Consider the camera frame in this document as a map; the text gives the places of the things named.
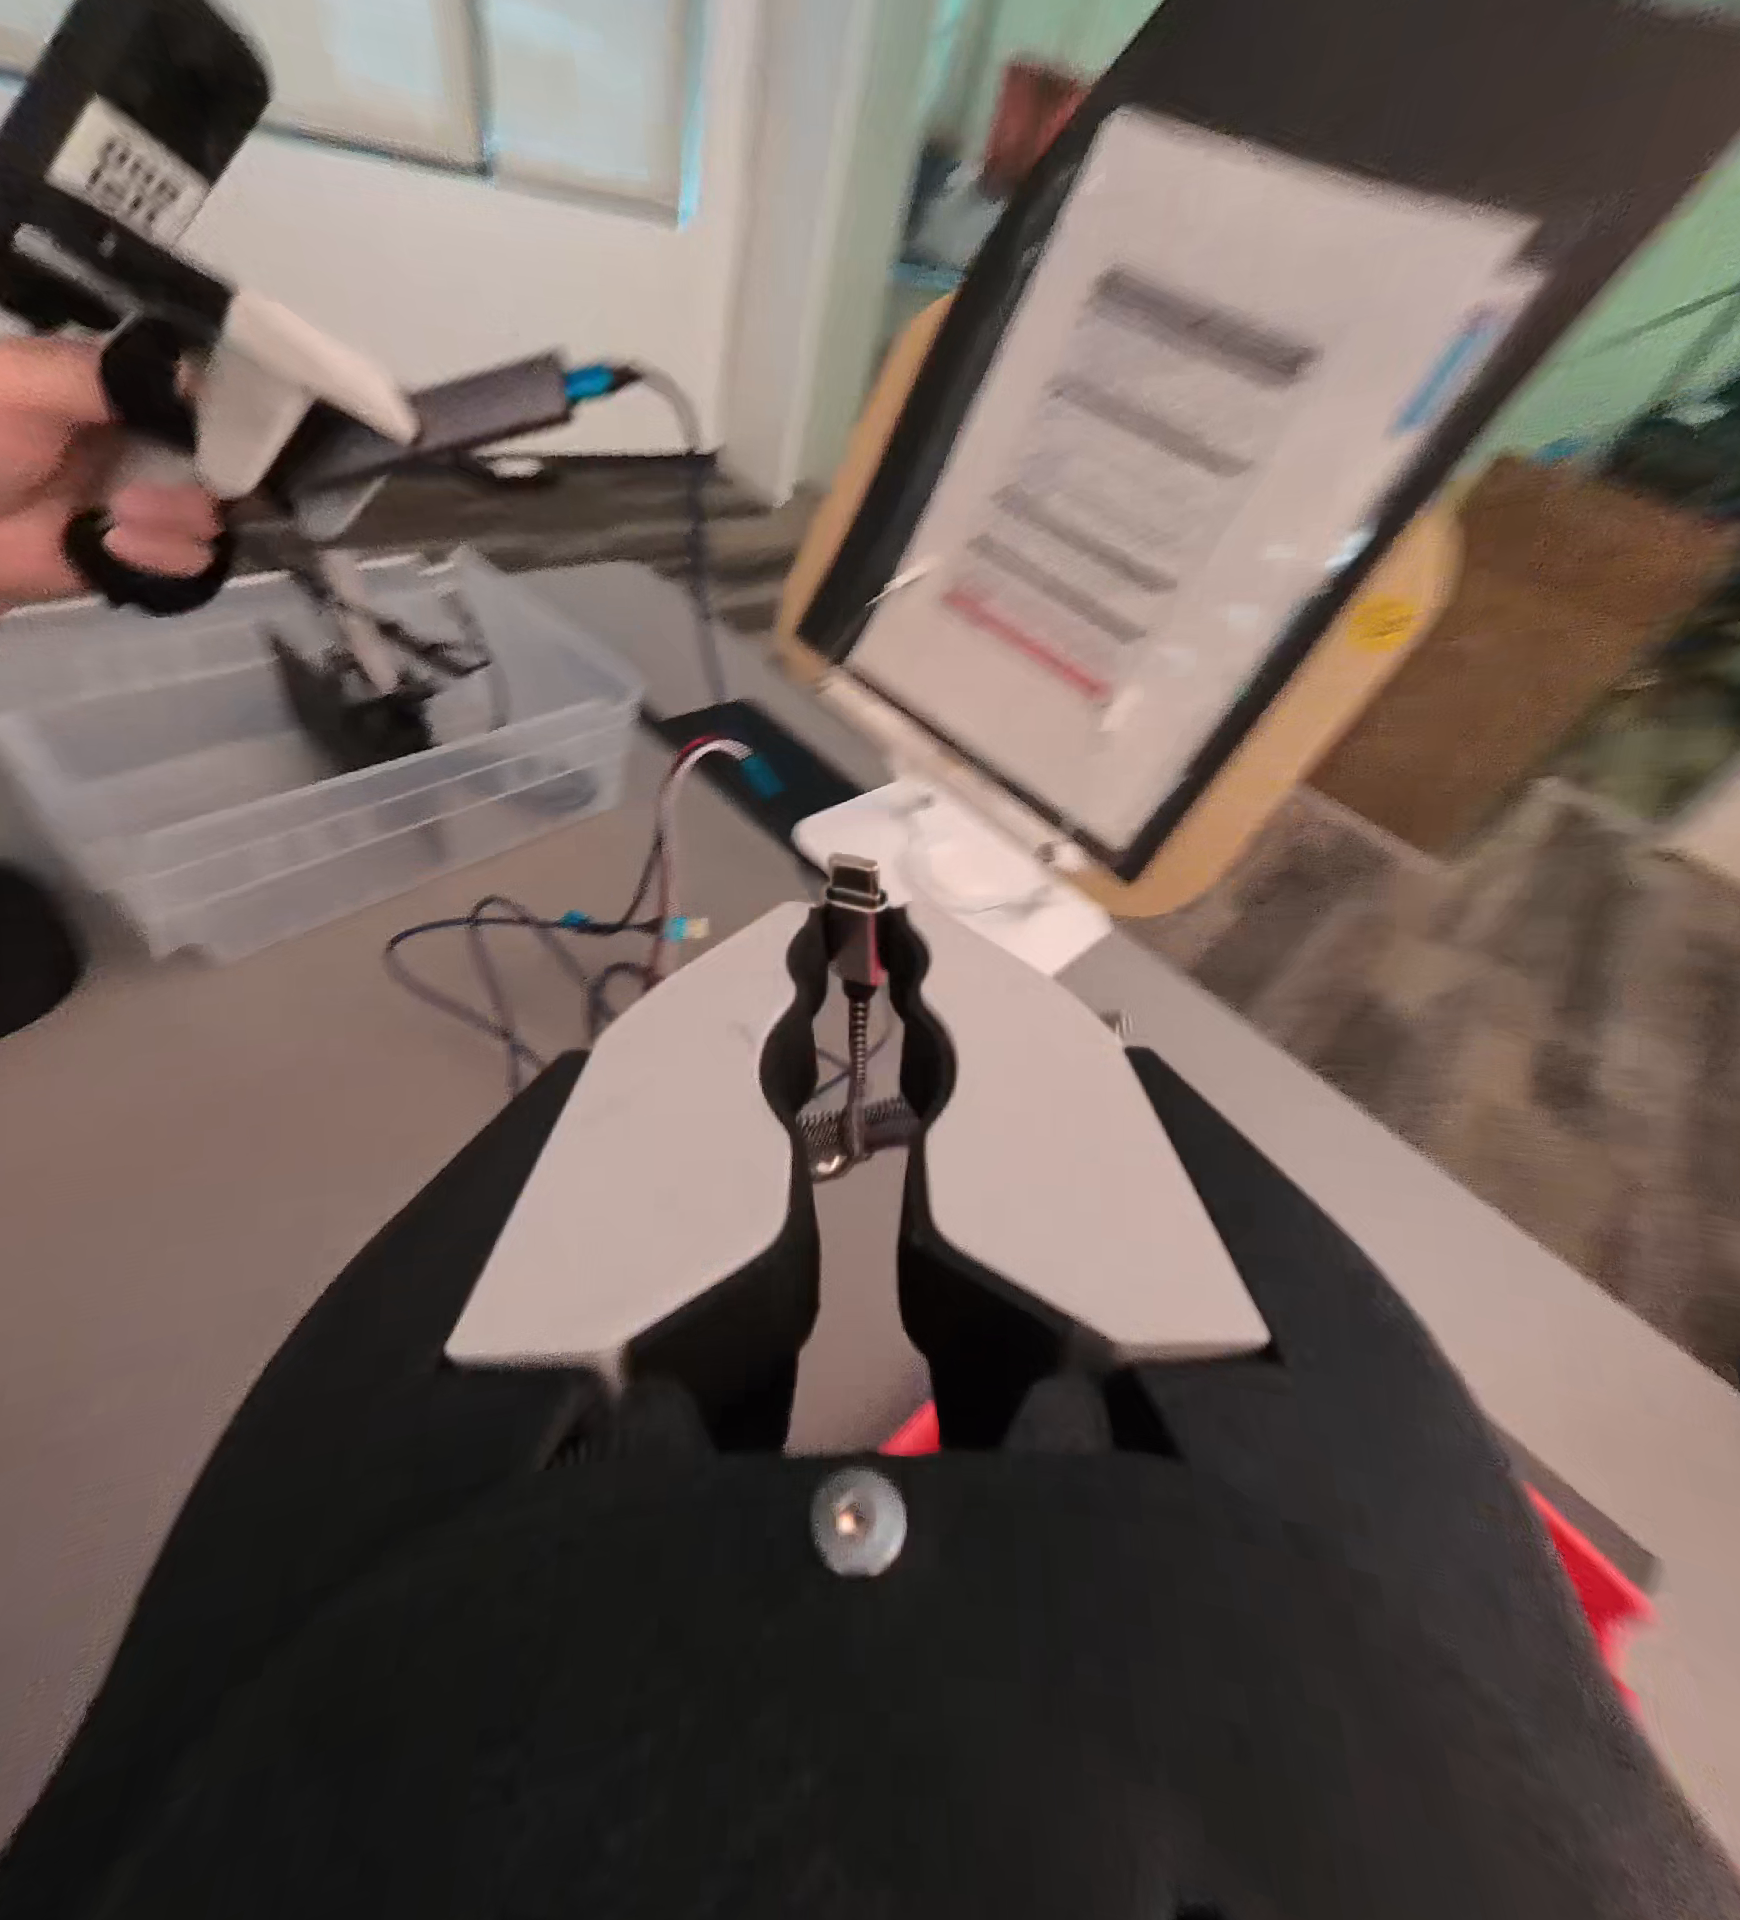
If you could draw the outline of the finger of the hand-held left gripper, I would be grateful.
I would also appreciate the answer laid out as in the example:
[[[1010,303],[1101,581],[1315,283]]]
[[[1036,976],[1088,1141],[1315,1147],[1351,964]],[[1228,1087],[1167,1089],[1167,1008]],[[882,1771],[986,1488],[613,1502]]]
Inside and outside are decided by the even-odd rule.
[[[312,544],[335,544],[407,454],[405,447],[286,451],[286,523]]]
[[[375,359],[279,300],[235,291],[194,398],[200,484],[220,500],[252,495],[313,406],[398,447],[420,436],[413,404]]]

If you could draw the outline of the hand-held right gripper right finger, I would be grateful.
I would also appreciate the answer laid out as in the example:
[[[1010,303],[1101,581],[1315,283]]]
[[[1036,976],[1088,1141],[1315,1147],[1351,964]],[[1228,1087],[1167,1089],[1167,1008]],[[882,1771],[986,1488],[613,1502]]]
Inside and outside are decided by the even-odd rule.
[[[884,966],[916,1116],[896,1295],[939,1447],[1002,1446],[1046,1379],[1268,1354],[1114,1028],[936,905],[885,912]]]

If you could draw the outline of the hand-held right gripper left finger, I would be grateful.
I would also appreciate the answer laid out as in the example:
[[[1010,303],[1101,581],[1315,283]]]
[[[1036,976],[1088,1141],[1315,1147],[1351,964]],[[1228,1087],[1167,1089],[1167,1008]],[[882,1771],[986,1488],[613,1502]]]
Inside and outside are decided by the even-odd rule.
[[[780,1452],[820,1302],[798,1117],[827,950],[780,904],[583,1056],[444,1346],[463,1371],[670,1381],[715,1446]]]

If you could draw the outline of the grey usb hub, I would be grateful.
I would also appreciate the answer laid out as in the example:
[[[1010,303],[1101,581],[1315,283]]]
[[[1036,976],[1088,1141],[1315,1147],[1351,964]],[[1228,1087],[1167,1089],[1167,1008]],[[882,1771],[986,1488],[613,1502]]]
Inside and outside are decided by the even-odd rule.
[[[407,404],[416,434],[400,444],[335,402],[315,400],[257,489],[295,507],[312,495],[555,427],[572,413],[570,368],[555,349],[546,349],[423,388],[409,394]]]

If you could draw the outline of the clear plastic bin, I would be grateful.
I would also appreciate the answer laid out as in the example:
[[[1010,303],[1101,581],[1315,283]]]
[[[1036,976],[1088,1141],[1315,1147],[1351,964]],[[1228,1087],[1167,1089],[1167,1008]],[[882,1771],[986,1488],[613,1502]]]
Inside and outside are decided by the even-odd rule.
[[[0,630],[0,772],[150,956],[232,961],[619,804],[645,683],[615,648],[467,546],[352,580],[491,658],[432,703],[432,746],[353,772],[286,694],[275,641],[321,660],[331,633],[282,572],[182,617],[88,597]]]

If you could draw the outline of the red plastic bin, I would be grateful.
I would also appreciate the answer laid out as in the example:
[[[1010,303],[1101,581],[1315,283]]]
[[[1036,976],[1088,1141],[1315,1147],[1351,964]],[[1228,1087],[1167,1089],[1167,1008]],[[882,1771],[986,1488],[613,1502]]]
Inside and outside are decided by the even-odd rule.
[[[1605,1674],[1632,1714],[1639,1716],[1641,1699],[1628,1680],[1626,1657],[1637,1634],[1655,1621],[1652,1594],[1659,1580],[1658,1559],[1507,1431],[1500,1430],[1497,1440],[1552,1541]]]

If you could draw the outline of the person's left hand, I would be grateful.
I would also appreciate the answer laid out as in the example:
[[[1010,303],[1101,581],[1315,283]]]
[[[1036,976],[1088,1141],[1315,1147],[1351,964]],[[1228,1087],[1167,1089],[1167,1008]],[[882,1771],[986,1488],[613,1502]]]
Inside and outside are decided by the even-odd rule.
[[[84,342],[0,340],[0,620],[82,596],[65,560],[70,522],[103,510],[108,552],[128,567],[185,580],[214,558],[220,516],[189,482],[123,482],[123,432]]]

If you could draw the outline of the tan rounded wooden panel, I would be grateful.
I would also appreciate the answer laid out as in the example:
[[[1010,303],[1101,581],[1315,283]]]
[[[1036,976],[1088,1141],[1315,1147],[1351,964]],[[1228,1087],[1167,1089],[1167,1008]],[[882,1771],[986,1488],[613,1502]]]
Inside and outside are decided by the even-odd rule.
[[[1025,801],[1008,797],[843,668],[824,664],[801,633],[952,303],[952,293],[932,298],[892,333],[830,492],[789,565],[772,636],[776,660],[791,683],[858,731],[889,773],[919,777],[972,810],[987,835],[1029,855],[1112,919],[1144,922],[1180,912],[1229,876],[1299,788],[1330,785],[1340,757],[1360,762],[1363,738],[1389,729],[1391,708],[1409,708],[1422,678],[1420,656],[1439,650],[1436,633],[1461,591],[1463,528],[1455,494],[1439,492],[1409,518],[1265,711],[1225,752],[1157,851],[1135,877],[1124,879],[1090,854],[1057,849],[1055,830]]]

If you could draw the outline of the brown cardboard box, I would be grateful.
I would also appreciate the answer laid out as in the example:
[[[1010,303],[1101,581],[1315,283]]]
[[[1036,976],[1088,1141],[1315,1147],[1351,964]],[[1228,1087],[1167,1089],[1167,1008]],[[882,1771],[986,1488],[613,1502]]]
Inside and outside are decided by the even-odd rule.
[[[1310,789],[1445,858],[1740,562],[1740,526],[1578,465],[1503,454],[1457,503],[1460,594],[1409,705]]]

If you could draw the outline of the silver sleeved instruction sheet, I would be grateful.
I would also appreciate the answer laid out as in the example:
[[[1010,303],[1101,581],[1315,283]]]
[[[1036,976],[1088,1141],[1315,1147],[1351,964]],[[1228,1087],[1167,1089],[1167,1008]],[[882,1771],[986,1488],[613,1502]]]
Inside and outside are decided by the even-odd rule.
[[[843,669],[1105,865],[1374,540],[1535,217],[1118,108]]]

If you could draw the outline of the black portrait monitor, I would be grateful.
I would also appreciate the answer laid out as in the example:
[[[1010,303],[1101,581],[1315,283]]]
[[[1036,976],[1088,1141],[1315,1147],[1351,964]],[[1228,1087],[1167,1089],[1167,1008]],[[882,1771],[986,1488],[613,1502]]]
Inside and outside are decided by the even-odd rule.
[[[1368,546],[1298,620],[1148,827],[1139,876],[1481,426],[1740,136],[1727,3],[1160,3],[1034,160],[950,295],[800,633],[827,666],[897,576],[981,368],[1088,148],[1122,108],[1535,219],[1533,287],[1432,426]]]

